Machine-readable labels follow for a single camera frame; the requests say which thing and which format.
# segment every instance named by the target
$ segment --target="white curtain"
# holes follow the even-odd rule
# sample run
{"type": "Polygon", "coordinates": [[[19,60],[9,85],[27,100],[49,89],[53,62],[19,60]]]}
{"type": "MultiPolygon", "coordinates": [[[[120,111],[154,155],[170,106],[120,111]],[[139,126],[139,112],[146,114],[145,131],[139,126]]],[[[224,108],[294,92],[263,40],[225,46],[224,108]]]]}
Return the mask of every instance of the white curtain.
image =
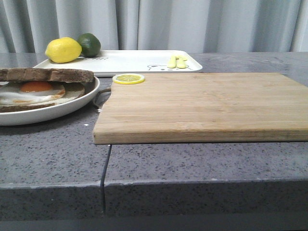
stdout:
{"type": "Polygon", "coordinates": [[[87,32],[103,50],[308,51],[308,0],[0,0],[0,52],[87,32]]]}

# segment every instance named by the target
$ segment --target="egg white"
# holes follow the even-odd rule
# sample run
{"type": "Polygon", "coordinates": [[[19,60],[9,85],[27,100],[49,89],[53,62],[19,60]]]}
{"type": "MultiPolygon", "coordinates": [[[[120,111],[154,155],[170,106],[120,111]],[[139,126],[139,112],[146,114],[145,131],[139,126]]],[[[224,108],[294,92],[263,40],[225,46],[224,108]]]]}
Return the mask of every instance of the egg white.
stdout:
{"type": "Polygon", "coordinates": [[[0,105],[27,105],[56,100],[65,95],[65,88],[59,83],[50,83],[52,90],[22,92],[22,83],[10,82],[0,88],[0,105]]]}

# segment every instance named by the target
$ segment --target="lemon slice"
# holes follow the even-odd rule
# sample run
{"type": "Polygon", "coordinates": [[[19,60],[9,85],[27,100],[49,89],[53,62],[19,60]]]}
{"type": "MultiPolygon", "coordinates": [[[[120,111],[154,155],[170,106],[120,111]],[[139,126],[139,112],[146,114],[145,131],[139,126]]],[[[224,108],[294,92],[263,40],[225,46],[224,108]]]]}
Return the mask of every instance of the lemon slice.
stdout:
{"type": "Polygon", "coordinates": [[[120,74],[112,77],[112,81],[118,84],[137,84],[142,83],[145,80],[143,75],[140,74],[120,74]]]}

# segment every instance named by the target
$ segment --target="granite countertop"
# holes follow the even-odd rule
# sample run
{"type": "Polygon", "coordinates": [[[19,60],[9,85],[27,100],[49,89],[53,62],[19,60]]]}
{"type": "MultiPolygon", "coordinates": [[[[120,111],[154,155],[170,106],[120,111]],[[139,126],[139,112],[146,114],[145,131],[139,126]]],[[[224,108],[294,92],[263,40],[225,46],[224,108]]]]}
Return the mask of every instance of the granite countertop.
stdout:
{"type": "MultiPolygon", "coordinates": [[[[279,72],[308,86],[308,53],[190,54],[202,72],[279,72]]],[[[43,54],[0,54],[32,67],[43,54]]],[[[101,88],[110,78],[101,78],[101,88]]],[[[1,220],[301,212],[308,142],[94,145],[95,108],[0,129],[1,220]]]]}

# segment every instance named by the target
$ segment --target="lemon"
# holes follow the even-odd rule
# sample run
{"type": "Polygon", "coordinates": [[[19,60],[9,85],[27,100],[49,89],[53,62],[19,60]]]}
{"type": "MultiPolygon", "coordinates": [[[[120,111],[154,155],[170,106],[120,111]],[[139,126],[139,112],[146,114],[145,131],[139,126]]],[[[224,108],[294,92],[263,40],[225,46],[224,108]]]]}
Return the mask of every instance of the lemon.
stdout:
{"type": "Polygon", "coordinates": [[[77,42],[82,47],[82,54],[85,57],[95,57],[101,51],[100,41],[91,33],[85,33],[78,37],[77,42]]]}
{"type": "Polygon", "coordinates": [[[47,45],[45,54],[55,63],[67,63],[80,56],[81,46],[73,38],[58,38],[47,45]]]}
{"type": "Polygon", "coordinates": [[[145,80],[143,75],[139,74],[120,74],[112,77],[112,81],[118,84],[137,84],[145,80]]]}

